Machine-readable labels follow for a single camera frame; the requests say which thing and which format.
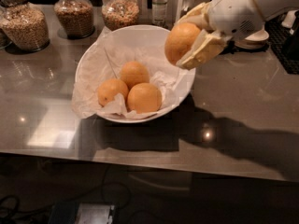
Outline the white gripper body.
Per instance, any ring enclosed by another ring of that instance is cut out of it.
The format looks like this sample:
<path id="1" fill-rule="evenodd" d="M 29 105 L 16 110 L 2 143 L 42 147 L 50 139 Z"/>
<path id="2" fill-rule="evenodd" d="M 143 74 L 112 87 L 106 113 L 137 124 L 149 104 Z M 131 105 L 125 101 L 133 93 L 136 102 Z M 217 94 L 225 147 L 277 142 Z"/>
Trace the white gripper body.
<path id="1" fill-rule="evenodd" d="M 209 25 L 233 40 L 243 40 L 260 31 L 263 15 L 255 0 L 211 0 Z"/>

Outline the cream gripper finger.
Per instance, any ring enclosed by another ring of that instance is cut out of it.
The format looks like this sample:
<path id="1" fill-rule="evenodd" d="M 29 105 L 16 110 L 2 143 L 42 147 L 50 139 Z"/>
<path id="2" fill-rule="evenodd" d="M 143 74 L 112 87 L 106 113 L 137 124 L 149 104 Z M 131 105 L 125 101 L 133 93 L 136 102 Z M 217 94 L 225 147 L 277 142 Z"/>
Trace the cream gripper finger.
<path id="1" fill-rule="evenodd" d="M 208 17 L 208 9 L 209 3 L 201 3 L 196 7 L 192 8 L 188 11 L 184 16 L 182 16 L 178 21 L 177 24 L 181 23 L 192 23 L 196 25 L 199 29 L 211 31 L 212 28 L 209 24 L 209 17 Z"/>
<path id="2" fill-rule="evenodd" d="M 232 39 L 220 31 L 208 33 L 202 30 L 196 37 L 191 49 L 176 62 L 176 67 L 191 70 L 221 54 Z"/>

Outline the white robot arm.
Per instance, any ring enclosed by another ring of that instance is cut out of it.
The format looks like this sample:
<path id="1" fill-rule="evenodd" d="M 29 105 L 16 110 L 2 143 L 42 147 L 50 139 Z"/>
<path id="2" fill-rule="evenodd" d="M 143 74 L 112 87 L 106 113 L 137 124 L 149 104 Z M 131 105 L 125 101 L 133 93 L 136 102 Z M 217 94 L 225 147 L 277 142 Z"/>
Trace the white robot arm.
<path id="1" fill-rule="evenodd" d="M 243 40 L 284 12 L 299 8 L 299 0 L 212 0 L 190 10 L 179 21 L 201 29 L 176 66 L 191 70 L 219 55 L 230 40 Z"/>

